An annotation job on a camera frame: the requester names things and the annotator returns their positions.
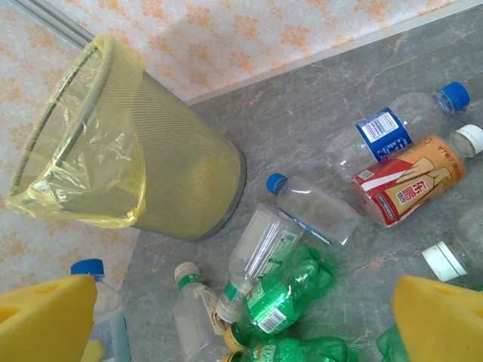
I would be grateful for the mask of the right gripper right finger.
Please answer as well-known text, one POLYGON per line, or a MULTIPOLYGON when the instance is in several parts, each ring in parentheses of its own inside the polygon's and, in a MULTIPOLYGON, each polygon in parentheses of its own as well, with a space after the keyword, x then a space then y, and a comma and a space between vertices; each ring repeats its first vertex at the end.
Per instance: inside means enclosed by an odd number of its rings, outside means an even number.
POLYGON ((402 276, 392 312, 411 361, 481 361, 482 294, 402 276))

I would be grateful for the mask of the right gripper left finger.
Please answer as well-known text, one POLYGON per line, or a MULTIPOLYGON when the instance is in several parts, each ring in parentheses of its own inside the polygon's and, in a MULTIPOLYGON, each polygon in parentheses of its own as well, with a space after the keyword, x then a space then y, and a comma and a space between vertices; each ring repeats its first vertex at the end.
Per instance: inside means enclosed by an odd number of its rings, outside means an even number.
POLYGON ((94 326, 97 286, 70 275, 1 294, 2 361, 80 361, 94 326))

